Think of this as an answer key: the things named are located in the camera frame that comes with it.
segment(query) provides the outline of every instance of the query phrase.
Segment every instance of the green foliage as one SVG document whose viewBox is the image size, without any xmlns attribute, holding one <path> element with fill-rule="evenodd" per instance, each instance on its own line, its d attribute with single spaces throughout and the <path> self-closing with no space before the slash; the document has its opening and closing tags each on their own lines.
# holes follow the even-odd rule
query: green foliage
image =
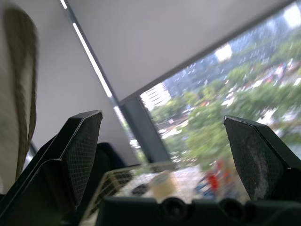
<svg viewBox="0 0 301 226">
<path fill-rule="evenodd" d="M 172 158 L 174 157 L 175 159 L 182 159 L 184 157 L 187 147 L 185 145 L 183 135 L 183 133 L 180 133 L 163 140 L 170 150 L 169 153 L 171 154 Z"/>
<path fill-rule="evenodd" d="M 199 106 L 194 109 L 189 117 L 187 129 L 198 130 L 203 126 L 221 122 L 223 119 L 222 106 L 220 101 L 213 102 L 208 106 Z"/>
<path fill-rule="evenodd" d="M 280 119 L 292 107 L 301 106 L 300 93 L 300 86 L 263 84 L 248 92 L 237 93 L 230 114 L 256 121 L 267 111 L 276 109 L 274 115 Z"/>
<path fill-rule="evenodd" d="M 184 99 L 190 106 L 195 106 L 198 101 L 198 95 L 194 92 L 184 92 Z"/>
<path fill-rule="evenodd" d="M 229 83 L 232 86 L 236 84 L 241 87 L 245 84 L 247 77 L 249 76 L 251 69 L 249 65 L 242 65 L 234 68 L 228 75 Z"/>
<path fill-rule="evenodd" d="M 280 45 L 273 55 L 271 62 L 279 64 L 291 58 L 301 60 L 301 40 L 292 40 Z"/>
<path fill-rule="evenodd" d="M 216 121 L 211 125 L 205 125 L 199 130 L 193 130 L 186 141 L 190 150 L 190 157 L 207 165 L 216 157 L 231 155 L 228 137 L 222 121 Z"/>
<path fill-rule="evenodd" d="M 185 102 L 178 97 L 171 99 L 166 105 L 155 107 L 150 114 L 156 123 L 160 123 L 180 115 L 185 110 L 185 107 Z"/>
</svg>

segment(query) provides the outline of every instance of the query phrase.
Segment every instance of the window glass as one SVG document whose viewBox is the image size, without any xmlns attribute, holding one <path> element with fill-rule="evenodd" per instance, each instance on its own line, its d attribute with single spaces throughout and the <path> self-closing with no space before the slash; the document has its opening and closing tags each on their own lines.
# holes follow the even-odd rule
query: window glass
<svg viewBox="0 0 301 226">
<path fill-rule="evenodd" d="M 174 162 L 230 157 L 225 115 L 269 125 L 301 157 L 298 1 L 141 94 Z"/>
<path fill-rule="evenodd" d="M 129 141 L 129 144 L 131 146 L 131 148 L 133 149 L 134 153 L 136 154 L 138 160 L 140 163 L 142 164 L 147 164 L 148 161 L 146 159 L 146 156 L 144 154 L 144 152 L 141 150 L 141 147 L 138 143 L 138 141 L 136 140 L 135 136 L 133 135 L 126 119 L 124 118 L 121 110 L 119 107 L 115 106 L 114 107 L 114 111 L 121 123 L 121 126 L 122 128 L 124 129 L 125 133 L 127 134 L 127 138 L 128 138 L 128 141 Z"/>
</svg>

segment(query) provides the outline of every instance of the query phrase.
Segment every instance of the building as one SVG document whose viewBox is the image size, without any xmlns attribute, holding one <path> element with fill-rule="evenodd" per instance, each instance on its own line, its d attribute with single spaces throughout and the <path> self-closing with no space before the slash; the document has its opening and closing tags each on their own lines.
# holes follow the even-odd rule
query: building
<svg viewBox="0 0 301 226">
<path fill-rule="evenodd" d="M 170 99 L 170 94 L 163 83 L 159 83 L 153 88 L 140 95 L 145 107 L 150 111 L 156 106 L 165 105 Z"/>
</svg>

